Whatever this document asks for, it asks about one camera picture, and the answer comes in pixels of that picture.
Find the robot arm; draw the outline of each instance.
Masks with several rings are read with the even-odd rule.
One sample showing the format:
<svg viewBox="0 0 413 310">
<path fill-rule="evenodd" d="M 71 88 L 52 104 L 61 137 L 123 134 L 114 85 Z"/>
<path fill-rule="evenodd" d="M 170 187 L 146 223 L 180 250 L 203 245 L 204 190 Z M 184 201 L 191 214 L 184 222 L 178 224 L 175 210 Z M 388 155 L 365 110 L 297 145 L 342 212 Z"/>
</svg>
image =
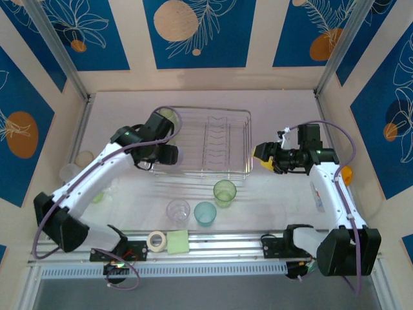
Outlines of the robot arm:
<svg viewBox="0 0 413 310">
<path fill-rule="evenodd" d="M 69 183 L 48 196 L 40 193 L 34 199 L 38 225 L 56 203 L 55 211 L 47 219 L 43 231 L 64 252 L 80 245 L 103 249 L 121 256 L 127 248 L 127 237 L 118 229 L 88 223 L 82 215 L 91 201 L 117 176 L 139 163 L 174 165 L 178 161 L 178 149 L 165 143 L 130 147 L 136 143 L 164 139 L 173 133 L 174 124 L 157 112 L 153 112 L 144 125 L 122 127 L 100 155 Z"/>
<path fill-rule="evenodd" d="M 329 232 L 317 232 L 309 225 L 289 225 L 286 230 L 289 235 L 287 240 L 291 240 L 291 246 L 303 249 L 317 258 L 318 267 L 323 275 L 356 275 L 356 238 L 352 224 L 354 221 L 361 247 L 361 274 L 369 275 L 381 237 L 377 229 L 367 227 L 357 212 L 341 174 L 336 177 L 336 171 L 339 169 L 336 153 L 333 149 L 323 148 L 319 125 L 305 124 L 298 127 L 299 149 L 285 149 L 288 146 L 288 133 L 289 130 L 279 132 L 280 140 L 276 143 L 258 145 L 254 157 L 263 161 L 263 166 L 277 174 L 286 174 L 296 168 L 304 169 L 316 188 L 327 214 Z"/>
</svg>

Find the wire dish rack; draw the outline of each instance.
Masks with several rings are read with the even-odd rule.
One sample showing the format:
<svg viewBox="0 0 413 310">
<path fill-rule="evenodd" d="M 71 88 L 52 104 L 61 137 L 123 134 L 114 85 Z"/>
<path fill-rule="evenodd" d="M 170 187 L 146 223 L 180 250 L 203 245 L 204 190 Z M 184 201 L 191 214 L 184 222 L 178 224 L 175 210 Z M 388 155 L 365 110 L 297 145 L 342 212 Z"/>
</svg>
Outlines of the wire dish rack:
<svg viewBox="0 0 413 310">
<path fill-rule="evenodd" d="M 183 152 L 177 166 L 154 165 L 157 175 L 244 180 L 252 170 L 251 113 L 247 110 L 174 107 L 181 132 L 170 142 Z"/>
</svg>

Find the green cup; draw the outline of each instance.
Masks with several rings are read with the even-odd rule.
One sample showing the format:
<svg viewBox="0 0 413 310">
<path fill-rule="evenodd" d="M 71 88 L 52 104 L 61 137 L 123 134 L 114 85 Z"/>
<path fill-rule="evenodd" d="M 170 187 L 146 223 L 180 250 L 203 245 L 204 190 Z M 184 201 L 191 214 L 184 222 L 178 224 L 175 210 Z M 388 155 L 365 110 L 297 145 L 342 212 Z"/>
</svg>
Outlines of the green cup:
<svg viewBox="0 0 413 310">
<path fill-rule="evenodd" d="M 215 203 L 218 207 L 229 207 L 236 194 L 237 188 L 231 181 L 221 180 L 214 186 Z"/>
</svg>

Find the masking tape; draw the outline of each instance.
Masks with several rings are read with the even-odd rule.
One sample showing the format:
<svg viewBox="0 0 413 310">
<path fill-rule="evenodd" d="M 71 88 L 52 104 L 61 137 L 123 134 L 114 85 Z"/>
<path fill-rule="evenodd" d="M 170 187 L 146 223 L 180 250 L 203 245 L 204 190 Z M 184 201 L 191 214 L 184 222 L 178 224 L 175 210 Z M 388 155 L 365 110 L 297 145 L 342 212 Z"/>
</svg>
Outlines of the masking tape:
<svg viewBox="0 0 413 310">
<path fill-rule="evenodd" d="M 161 244 L 159 245 L 153 245 L 150 243 L 150 240 L 152 239 L 152 237 L 154 236 L 159 236 L 161 237 Z M 155 253 L 158 252 L 162 252 L 165 247 L 166 247 L 166 236 L 161 232 L 161 231 L 152 231 L 149 236 L 148 239 L 146 239 L 146 244 L 148 245 L 148 248 Z"/>
</svg>

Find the orange ball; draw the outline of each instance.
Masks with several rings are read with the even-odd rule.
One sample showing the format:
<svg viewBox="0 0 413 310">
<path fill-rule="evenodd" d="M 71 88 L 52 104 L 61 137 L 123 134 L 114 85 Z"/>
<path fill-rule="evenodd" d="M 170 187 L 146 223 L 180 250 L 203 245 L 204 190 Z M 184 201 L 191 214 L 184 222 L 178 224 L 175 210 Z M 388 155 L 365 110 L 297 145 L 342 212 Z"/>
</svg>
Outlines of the orange ball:
<svg viewBox="0 0 413 310">
<path fill-rule="evenodd" d="M 343 178 L 344 184 L 349 186 L 353 180 L 353 170 L 349 166 L 344 166 L 341 170 L 341 177 Z"/>
</svg>

